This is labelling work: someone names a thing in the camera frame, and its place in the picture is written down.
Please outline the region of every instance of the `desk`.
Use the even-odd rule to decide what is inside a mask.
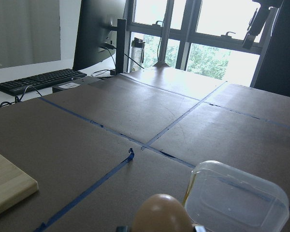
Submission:
[[[1,108],[0,153],[40,187],[0,215],[3,232],[113,232],[155,193],[181,202],[205,160],[270,180],[290,201],[290,98],[153,67]]]
[[[51,62],[45,62],[45,63],[37,63],[37,64],[29,64],[29,65],[23,65],[23,66],[15,66],[15,67],[10,67],[10,68],[3,68],[3,69],[0,69],[0,83],[25,78],[28,76],[38,75],[45,72],[47,73],[47,72],[61,70],[61,69],[71,69],[72,66],[73,66],[73,59],[64,59],[64,60],[51,61]],[[104,60],[103,62],[100,62],[94,66],[91,66],[89,68],[86,68],[80,71],[83,73],[86,73],[87,75],[91,75],[93,72],[99,71],[105,68],[107,69],[114,68],[114,63],[111,58],[108,58]],[[52,93],[52,88],[50,87],[50,88],[40,89],[39,92],[43,96],[48,95]],[[22,101],[37,98],[39,96],[40,95],[35,91],[28,92],[25,94]],[[13,96],[0,92],[0,103],[5,102],[5,101],[14,102],[15,98]]]

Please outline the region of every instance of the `transparent lid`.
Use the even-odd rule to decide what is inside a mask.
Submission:
[[[184,204],[213,232],[279,232],[289,218],[289,200],[278,185],[217,161],[192,171]]]

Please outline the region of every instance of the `wooden cutting board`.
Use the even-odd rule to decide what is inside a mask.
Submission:
[[[0,213],[38,189],[36,180],[0,155]]]

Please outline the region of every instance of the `egg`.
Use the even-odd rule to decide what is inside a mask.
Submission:
[[[137,211],[131,232],[193,232],[182,204],[168,194],[155,194]]]

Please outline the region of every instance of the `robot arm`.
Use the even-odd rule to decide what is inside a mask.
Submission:
[[[243,41],[243,48],[250,49],[256,36],[260,34],[262,27],[270,13],[270,7],[279,8],[283,0],[252,0],[254,2],[260,3],[261,7],[256,10],[249,26],[247,29],[247,34]]]

